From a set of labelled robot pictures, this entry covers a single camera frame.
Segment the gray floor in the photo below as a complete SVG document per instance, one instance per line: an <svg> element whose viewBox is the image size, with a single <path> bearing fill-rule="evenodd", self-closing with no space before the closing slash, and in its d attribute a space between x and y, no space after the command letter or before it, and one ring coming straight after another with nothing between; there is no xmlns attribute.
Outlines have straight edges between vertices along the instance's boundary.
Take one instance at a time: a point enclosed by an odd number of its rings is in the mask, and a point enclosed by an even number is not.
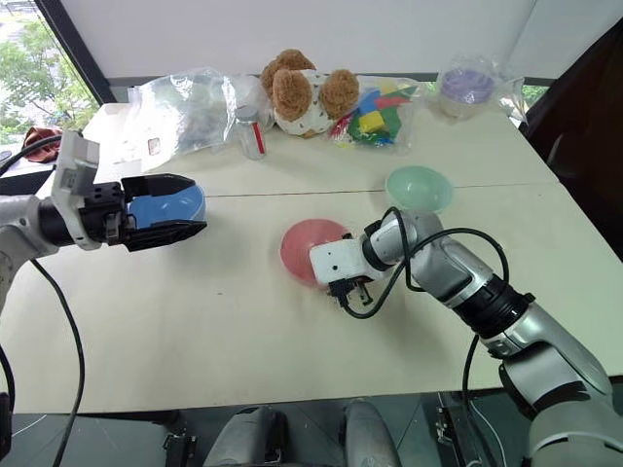
<svg viewBox="0 0 623 467"><path fill-rule="evenodd" d="M623 385L617 386L616 406L623 411ZM403 466L455 466L452 451L435 441L434 420L436 394L378 396L369 398L391 433ZM296 404L275 404L287 415L291 450L299 461L342 465L342 448L338 432L342 409L348 401L313 401ZM528 434L528 421L516 410L506 394L477 398L483 412L503 440L509 466L519 466ZM201 466L222 426L239 407L181 411L180 419L171 428L186 429L199 437L197 457L190 466ZM63 415L16 415L11 453L3 467L49 467L54 460L66 417ZM19 430L39 420L22 432ZM482 425L495 455L498 449L490 432ZM72 433L64 466L89 465L142 467L164 466L163 441L168 430L144 421L79 417Z"/></svg>

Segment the blue toy block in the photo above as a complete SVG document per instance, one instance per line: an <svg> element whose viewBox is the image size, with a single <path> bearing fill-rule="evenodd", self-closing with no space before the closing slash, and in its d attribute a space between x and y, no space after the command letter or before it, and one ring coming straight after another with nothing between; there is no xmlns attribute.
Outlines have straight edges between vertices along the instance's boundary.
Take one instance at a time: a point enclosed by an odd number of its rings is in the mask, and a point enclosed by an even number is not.
<svg viewBox="0 0 623 467"><path fill-rule="evenodd" d="M367 94L364 94L361 99L359 99L359 104L357 105L357 108L359 109L361 115L366 115L374 112L375 110L378 110L377 104L375 104L374 101L377 100L379 97L381 97L381 92L379 90L373 90L368 92Z"/></svg>

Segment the red cloth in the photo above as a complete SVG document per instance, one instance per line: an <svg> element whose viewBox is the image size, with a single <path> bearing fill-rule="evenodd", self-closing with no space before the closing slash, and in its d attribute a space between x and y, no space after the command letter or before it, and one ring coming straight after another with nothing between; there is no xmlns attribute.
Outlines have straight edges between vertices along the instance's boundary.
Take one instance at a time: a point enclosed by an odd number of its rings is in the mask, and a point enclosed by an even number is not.
<svg viewBox="0 0 623 467"><path fill-rule="evenodd" d="M31 145L34 142L39 141L40 139L47 138L48 136L54 136L56 134L62 134L62 129L54 129L54 128L43 128L40 126L32 127L27 133L26 137L23 140L23 146L21 149L26 146ZM60 147L60 141L56 141L54 143L50 143L43 148L39 148L38 150L28 154L26 158L31 162L50 162L55 161L58 157L58 148Z"/></svg>

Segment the purple lid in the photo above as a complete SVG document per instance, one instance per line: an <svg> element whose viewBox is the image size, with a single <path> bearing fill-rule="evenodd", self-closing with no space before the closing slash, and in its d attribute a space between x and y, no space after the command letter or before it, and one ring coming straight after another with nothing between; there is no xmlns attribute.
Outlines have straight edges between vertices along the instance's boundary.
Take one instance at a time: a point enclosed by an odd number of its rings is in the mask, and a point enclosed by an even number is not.
<svg viewBox="0 0 623 467"><path fill-rule="evenodd" d="M481 104L494 92L494 79L475 70L454 69L444 74L441 93L455 102Z"/></svg>

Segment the white wall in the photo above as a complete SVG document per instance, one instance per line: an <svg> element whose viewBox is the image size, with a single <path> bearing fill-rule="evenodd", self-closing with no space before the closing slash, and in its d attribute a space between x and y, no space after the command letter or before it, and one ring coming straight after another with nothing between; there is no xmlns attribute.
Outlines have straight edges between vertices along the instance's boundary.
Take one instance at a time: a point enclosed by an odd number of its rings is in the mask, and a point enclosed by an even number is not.
<svg viewBox="0 0 623 467"><path fill-rule="evenodd" d="M623 0L538 0L511 64L525 76L558 78L623 17Z"/></svg>
<svg viewBox="0 0 623 467"><path fill-rule="evenodd" d="M456 52L509 56L534 0L63 0L107 78L212 66L261 72L299 48L318 68L437 71Z"/></svg>

